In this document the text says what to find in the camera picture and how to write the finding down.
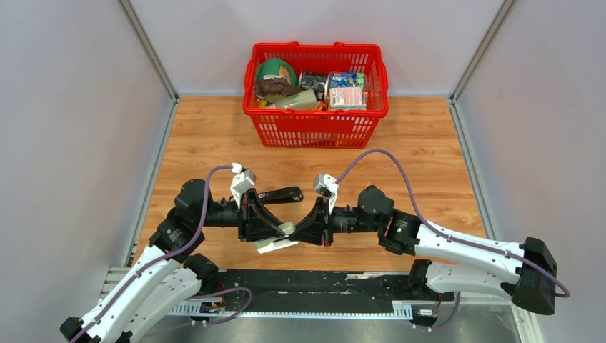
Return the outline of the grey-green white stapler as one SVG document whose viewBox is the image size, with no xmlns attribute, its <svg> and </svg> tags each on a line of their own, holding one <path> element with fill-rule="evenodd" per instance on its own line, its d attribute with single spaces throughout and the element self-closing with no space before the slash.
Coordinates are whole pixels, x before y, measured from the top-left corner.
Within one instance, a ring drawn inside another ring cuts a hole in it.
<svg viewBox="0 0 606 343">
<path fill-rule="evenodd" d="M 298 241 L 291 241 L 289 239 L 289 235 L 293 234 L 295 231 L 295 225 L 292 222 L 280 224 L 278 228 L 284 232 L 284 236 L 255 242 L 255 247 L 258 253 L 265 254 L 279 249 L 291 247 L 299 243 Z"/>
</svg>

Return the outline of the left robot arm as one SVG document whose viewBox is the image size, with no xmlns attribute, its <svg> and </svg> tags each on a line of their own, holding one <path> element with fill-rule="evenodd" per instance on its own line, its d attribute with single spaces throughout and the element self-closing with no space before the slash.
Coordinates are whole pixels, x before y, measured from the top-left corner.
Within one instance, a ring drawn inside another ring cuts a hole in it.
<svg viewBox="0 0 606 343">
<path fill-rule="evenodd" d="M 203 228 L 236 227 L 245 242 L 282 241 L 292 231 L 266 208 L 302 200 L 299 187 L 257 193 L 246 172 L 232 179 L 231 197 L 214 201 L 208 182 L 185 182 L 174 207 L 118 284 L 82 317 L 60 326 L 68 342 L 139 342 L 176 305 L 201 295 L 219 297 L 218 268 L 195 249 Z"/>
</svg>

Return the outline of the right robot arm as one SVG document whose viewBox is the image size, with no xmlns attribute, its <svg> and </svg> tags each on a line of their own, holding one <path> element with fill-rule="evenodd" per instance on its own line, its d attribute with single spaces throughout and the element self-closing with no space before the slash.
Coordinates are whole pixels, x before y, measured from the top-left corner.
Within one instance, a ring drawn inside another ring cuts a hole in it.
<svg viewBox="0 0 606 343">
<path fill-rule="evenodd" d="M 358 232 L 377 233 L 388 252 L 417 257 L 407 280 L 417 299 L 474 292 L 508 298 L 535 314 L 555 313 L 557 262 L 541 239 L 502 242 L 456 232 L 395 209 L 394 200 L 374 185 L 360 192 L 355 207 L 331 207 L 317 197 L 288 238 L 328 247 L 334 234 Z"/>
</svg>

